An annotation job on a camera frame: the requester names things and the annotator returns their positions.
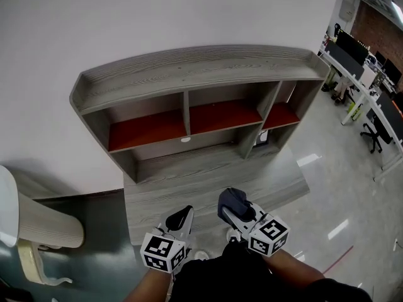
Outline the grey wood-grain shelf unit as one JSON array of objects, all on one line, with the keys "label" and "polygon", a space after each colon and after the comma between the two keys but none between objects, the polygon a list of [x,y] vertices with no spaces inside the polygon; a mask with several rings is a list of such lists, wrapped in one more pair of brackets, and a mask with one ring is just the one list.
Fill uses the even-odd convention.
[{"label": "grey wood-grain shelf unit", "polygon": [[[281,149],[330,72],[310,50],[210,45],[163,50],[81,72],[69,101],[132,181],[145,160],[221,145],[246,159],[261,130]],[[190,137],[187,143],[181,138]]]}]

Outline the person's right forearm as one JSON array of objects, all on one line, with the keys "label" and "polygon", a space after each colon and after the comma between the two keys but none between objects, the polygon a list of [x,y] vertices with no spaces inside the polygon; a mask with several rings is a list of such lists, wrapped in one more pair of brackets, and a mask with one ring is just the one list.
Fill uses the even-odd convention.
[{"label": "person's right forearm", "polygon": [[293,288],[304,289],[325,278],[323,273],[299,261],[282,249],[270,257],[263,256],[263,260],[275,276]]}]

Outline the large black monitor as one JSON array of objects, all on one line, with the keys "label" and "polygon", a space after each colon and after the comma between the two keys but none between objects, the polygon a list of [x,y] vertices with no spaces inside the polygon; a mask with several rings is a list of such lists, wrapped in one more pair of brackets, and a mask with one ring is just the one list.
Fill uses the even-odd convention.
[{"label": "large black monitor", "polygon": [[355,40],[349,33],[346,33],[343,30],[340,30],[337,35],[336,45],[349,54],[359,65],[365,63],[369,54],[369,51],[364,44]]}]

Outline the long white office desk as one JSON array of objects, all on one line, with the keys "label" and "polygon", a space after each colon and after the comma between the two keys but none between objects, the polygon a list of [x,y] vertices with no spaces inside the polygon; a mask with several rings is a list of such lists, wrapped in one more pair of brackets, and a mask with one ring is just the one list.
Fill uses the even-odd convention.
[{"label": "long white office desk", "polygon": [[[355,102],[355,106],[353,108],[353,111],[355,111],[360,104],[365,104],[368,103],[373,110],[373,112],[378,116],[380,121],[383,123],[384,127],[387,129],[389,135],[393,138],[393,141],[399,151],[399,154],[394,158],[388,161],[385,165],[381,166],[381,173],[379,175],[375,176],[373,178],[374,181],[379,181],[381,178],[385,177],[389,172],[394,170],[398,165],[403,163],[403,134],[402,136],[398,136],[396,134],[395,129],[393,129],[386,119],[384,113],[380,109],[379,105],[377,104],[377,99],[375,96],[370,95],[370,90],[368,87],[362,83],[361,79],[357,80],[355,77],[353,77],[342,65],[340,65],[338,62],[336,62],[334,59],[332,59],[330,56],[324,53],[325,46],[321,45],[319,51],[321,52],[321,58],[329,62],[333,67],[335,67],[340,73],[342,74],[343,77],[347,77],[351,83],[360,90],[360,96],[358,100]],[[347,114],[343,120],[341,121],[342,125],[347,124],[347,122],[351,118],[351,113]]]}]

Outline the bright green bag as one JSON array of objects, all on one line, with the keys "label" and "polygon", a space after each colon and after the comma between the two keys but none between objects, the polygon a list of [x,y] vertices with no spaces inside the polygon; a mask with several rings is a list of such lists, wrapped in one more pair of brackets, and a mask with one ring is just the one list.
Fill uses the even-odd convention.
[{"label": "bright green bag", "polygon": [[352,121],[356,121],[361,116],[362,104],[360,104],[355,111],[353,111],[354,106],[355,106],[355,103],[351,103],[349,108],[348,108],[348,114],[351,113],[351,118],[350,119]]}]

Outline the framed tree picture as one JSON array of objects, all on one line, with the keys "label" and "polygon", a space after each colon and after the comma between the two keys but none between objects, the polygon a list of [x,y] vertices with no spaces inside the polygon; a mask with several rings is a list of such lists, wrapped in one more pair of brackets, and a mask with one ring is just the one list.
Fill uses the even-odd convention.
[{"label": "framed tree picture", "polygon": [[269,130],[261,130],[258,133],[258,136],[254,142],[253,147],[260,147],[268,144],[268,139],[269,139]]}]

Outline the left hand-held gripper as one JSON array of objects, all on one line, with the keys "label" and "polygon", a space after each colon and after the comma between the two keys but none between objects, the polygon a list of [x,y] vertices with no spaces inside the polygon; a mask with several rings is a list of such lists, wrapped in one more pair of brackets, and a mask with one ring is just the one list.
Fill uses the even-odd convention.
[{"label": "left hand-held gripper", "polygon": [[191,250],[192,223],[193,207],[190,205],[162,214],[157,225],[144,236],[140,248],[144,265],[173,273]]}]

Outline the black office chair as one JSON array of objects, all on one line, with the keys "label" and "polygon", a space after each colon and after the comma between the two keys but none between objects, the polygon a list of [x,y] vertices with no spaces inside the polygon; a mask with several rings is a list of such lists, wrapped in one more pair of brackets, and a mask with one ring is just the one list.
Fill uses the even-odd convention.
[{"label": "black office chair", "polygon": [[373,154],[376,146],[378,146],[378,152],[382,152],[382,146],[379,139],[382,139],[387,145],[393,141],[393,138],[389,135],[387,129],[384,127],[383,123],[380,121],[377,115],[373,117],[372,123],[375,127],[373,131],[367,123],[363,124],[363,128],[367,127],[368,131],[361,131],[360,136],[366,135],[372,139],[372,148],[370,153]]}]

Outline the dark blue cloth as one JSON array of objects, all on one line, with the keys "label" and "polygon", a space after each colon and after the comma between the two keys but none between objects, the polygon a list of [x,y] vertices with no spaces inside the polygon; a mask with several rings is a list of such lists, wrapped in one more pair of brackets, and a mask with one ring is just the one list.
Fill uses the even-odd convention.
[{"label": "dark blue cloth", "polygon": [[247,200],[246,193],[240,189],[229,187],[224,190],[219,196],[218,202],[218,217],[223,221],[228,222],[224,215],[224,208],[231,211],[236,217],[239,218],[243,206],[251,204]]}]

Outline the person's black shirt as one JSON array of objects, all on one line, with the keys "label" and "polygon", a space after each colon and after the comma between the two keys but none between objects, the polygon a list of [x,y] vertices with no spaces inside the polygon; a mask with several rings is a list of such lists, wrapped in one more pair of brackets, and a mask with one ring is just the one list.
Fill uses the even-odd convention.
[{"label": "person's black shirt", "polygon": [[183,265],[169,302],[373,302],[364,290],[333,279],[298,287],[270,270],[263,257],[231,242],[220,257]]}]

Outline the white wall electrical box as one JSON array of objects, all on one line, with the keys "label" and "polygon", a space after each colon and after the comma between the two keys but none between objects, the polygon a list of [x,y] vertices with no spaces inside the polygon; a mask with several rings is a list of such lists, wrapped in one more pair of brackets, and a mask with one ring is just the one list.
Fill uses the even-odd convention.
[{"label": "white wall electrical box", "polygon": [[350,22],[353,18],[355,6],[348,0],[342,0],[339,9],[339,18],[345,22]]}]

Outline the person's left forearm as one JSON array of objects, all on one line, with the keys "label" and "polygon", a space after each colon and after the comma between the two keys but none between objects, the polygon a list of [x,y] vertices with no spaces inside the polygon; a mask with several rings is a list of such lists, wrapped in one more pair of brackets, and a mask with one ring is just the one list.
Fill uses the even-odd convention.
[{"label": "person's left forearm", "polygon": [[170,283],[169,273],[149,269],[123,302],[165,302]]}]

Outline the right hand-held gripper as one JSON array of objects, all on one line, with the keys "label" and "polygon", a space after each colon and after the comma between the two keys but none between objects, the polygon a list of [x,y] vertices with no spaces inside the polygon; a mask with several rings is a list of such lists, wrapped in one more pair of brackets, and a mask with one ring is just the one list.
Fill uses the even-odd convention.
[{"label": "right hand-held gripper", "polygon": [[241,234],[242,240],[248,244],[248,249],[263,256],[270,257],[280,250],[287,242],[290,228],[279,217],[266,213],[257,204],[243,206],[236,217],[227,208],[224,215],[228,224]]}]

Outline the black desk divider panel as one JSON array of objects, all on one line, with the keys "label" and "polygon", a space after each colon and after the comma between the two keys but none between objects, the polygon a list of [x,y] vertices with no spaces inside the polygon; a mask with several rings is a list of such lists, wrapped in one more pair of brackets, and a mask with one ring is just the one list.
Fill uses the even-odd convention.
[{"label": "black desk divider panel", "polygon": [[324,53],[342,65],[357,80],[361,79],[364,73],[363,66],[333,41],[327,42]]},{"label": "black desk divider panel", "polygon": [[382,92],[379,95],[377,104],[393,129],[403,129],[403,115],[386,93]]}]

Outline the white round pedestal table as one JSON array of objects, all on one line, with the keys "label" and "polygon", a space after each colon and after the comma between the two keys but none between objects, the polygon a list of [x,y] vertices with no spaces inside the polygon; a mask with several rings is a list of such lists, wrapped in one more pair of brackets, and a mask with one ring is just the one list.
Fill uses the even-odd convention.
[{"label": "white round pedestal table", "polygon": [[14,247],[19,239],[78,248],[84,243],[84,228],[77,218],[20,193],[12,173],[0,165],[0,242]]}]

